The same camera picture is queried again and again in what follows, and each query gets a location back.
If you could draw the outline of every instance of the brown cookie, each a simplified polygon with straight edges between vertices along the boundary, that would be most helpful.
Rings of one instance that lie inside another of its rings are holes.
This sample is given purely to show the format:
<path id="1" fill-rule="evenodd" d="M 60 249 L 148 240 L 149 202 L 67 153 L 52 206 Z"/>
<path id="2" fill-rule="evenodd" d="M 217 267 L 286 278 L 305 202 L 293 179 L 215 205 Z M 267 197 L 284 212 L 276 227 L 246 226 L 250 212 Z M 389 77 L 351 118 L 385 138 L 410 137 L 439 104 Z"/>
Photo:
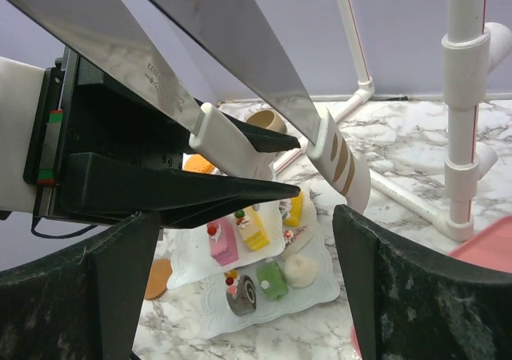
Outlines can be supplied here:
<path id="1" fill-rule="evenodd" d="M 162 296 L 167 291 L 167 280 L 169 280 L 172 273 L 169 259 L 161 258 L 153 261 L 144 299 L 154 300 Z"/>

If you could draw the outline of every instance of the pink tray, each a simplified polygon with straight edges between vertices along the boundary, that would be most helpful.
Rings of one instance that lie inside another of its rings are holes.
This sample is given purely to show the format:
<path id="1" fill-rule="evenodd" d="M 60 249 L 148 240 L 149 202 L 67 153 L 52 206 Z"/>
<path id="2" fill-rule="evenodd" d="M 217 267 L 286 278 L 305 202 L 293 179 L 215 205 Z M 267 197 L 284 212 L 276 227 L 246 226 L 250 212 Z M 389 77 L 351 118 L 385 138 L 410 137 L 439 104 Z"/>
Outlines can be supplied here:
<path id="1" fill-rule="evenodd" d="M 512 216 L 500 218 L 450 252 L 450 256 L 476 266 L 512 274 Z M 361 356 L 353 327 L 352 344 Z"/>

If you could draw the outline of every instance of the white plate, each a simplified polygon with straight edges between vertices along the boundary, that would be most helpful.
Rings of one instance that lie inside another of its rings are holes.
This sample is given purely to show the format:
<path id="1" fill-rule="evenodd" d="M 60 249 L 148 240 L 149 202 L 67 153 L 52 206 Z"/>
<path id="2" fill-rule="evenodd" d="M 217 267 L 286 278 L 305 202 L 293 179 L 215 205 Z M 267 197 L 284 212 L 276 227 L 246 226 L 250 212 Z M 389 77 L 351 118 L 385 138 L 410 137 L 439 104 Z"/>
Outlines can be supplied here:
<path id="1" fill-rule="evenodd" d="M 308 207 L 314 206 L 309 200 Z M 219 334 L 236 332 L 263 322 L 269 322 L 284 314 L 294 314 L 306 310 L 321 302 L 335 300 L 340 293 L 340 287 L 333 274 L 333 267 L 329 251 L 324 244 L 324 236 L 316 215 L 309 222 L 308 227 L 316 229 L 315 236 L 300 251 L 316 261 L 318 275 L 314 283 L 307 288 L 296 289 L 288 287 L 288 294 L 280 301 L 269 301 L 263 294 L 256 279 L 256 268 L 261 263 L 254 263 L 250 266 L 240 268 L 240 274 L 247 274 L 254 281 L 256 288 L 256 311 L 245 316 L 235 315 L 229 308 L 226 300 L 226 284 L 223 274 L 215 275 L 205 281 L 205 288 L 202 293 L 202 312 L 204 323 L 202 324 L 202 335 L 204 338 L 213 338 Z M 283 268 L 284 261 L 280 257 L 274 258 Z"/>
<path id="2" fill-rule="evenodd" d="M 214 274 L 223 274 L 233 268 L 247 266 L 253 262 L 276 256 L 285 249 L 282 236 L 282 218 L 278 202 L 264 202 L 260 205 L 259 215 L 269 235 L 268 246 L 253 252 L 235 233 L 238 247 L 238 260 L 228 266 L 220 266 L 210 256 L 210 244 L 206 226 L 193 230 L 180 230 L 176 234 L 176 250 L 171 255 L 173 274 L 167 281 L 167 289 L 175 290 L 185 284 L 198 282 Z"/>

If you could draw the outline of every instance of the yellow cake slice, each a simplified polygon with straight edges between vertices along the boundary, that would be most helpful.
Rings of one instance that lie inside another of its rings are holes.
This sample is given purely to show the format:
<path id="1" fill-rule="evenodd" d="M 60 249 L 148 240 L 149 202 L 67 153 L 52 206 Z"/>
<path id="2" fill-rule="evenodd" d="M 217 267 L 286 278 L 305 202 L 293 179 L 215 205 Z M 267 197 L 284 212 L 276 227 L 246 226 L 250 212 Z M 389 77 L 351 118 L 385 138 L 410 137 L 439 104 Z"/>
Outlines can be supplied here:
<path id="1" fill-rule="evenodd" d="M 269 236 L 258 212 L 252 206 L 235 212 L 234 216 L 237 219 L 236 224 L 242 240 L 252 251 L 260 250 L 269 245 Z"/>
<path id="2" fill-rule="evenodd" d="M 296 198 L 287 198 L 279 202 L 279 212 L 281 212 L 282 223 L 285 226 L 299 226 L 302 213 L 302 191 Z"/>

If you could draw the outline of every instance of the black cable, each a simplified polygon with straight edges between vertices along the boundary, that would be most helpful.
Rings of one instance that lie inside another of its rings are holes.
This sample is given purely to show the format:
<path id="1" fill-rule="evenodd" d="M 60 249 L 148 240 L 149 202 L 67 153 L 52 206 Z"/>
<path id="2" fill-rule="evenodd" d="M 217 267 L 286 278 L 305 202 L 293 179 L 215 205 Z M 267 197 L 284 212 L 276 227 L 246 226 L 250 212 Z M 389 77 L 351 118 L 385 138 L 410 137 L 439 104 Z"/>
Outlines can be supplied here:
<path id="1" fill-rule="evenodd" d="M 131 351 L 130 360 L 142 360 L 139 356 L 135 354 L 135 352 Z"/>
<path id="2" fill-rule="evenodd" d="M 83 234 L 86 234 L 90 230 L 93 230 L 94 228 L 96 228 L 96 226 L 87 226 L 87 227 L 82 228 L 81 230 L 77 230 L 76 232 L 73 232 L 71 234 L 60 234 L 60 235 L 42 234 L 35 230 L 35 227 L 38 226 L 40 221 L 41 221 L 41 218 L 32 218 L 32 226 L 30 228 L 30 232 L 32 232 L 32 235 L 37 236 L 38 238 L 52 238 L 52 239 L 76 238 L 76 237 L 82 236 Z"/>

